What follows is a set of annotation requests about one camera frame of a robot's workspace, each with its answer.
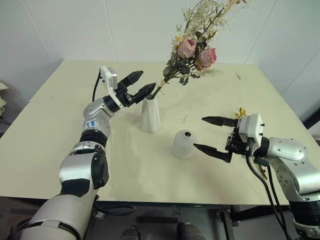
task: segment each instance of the white table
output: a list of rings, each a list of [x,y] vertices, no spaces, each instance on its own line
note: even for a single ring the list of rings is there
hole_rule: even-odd
[[[164,67],[163,63],[65,60],[0,139],[1,196],[47,199],[59,193],[59,166],[79,141],[82,111],[91,101],[101,65],[113,67],[119,79],[143,70],[131,93],[160,80]],[[162,127],[156,133],[141,131],[141,103],[117,113],[107,143],[110,180],[99,190],[101,200],[269,204],[264,187],[242,157],[234,155],[228,164],[198,150],[187,160],[171,152],[174,136],[182,129],[193,131],[199,143],[223,151],[233,129],[210,125],[201,118],[231,118],[238,107],[262,115],[265,136],[301,141],[309,150],[310,161],[320,168],[320,148],[255,65],[215,67],[222,73],[191,79],[187,86],[173,80],[163,88],[164,95],[158,95]],[[99,86],[96,97],[104,94]],[[280,203],[288,204],[279,184],[275,188]]]

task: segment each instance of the white ceramic vase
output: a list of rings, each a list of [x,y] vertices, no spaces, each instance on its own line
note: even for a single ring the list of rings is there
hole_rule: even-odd
[[[180,159],[188,159],[194,154],[194,143],[197,142],[197,137],[192,131],[179,131],[173,141],[172,152]]]
[[[161,127],[157,97],[143,99],[141,123],[142,130],[147,133],[155,133]]]

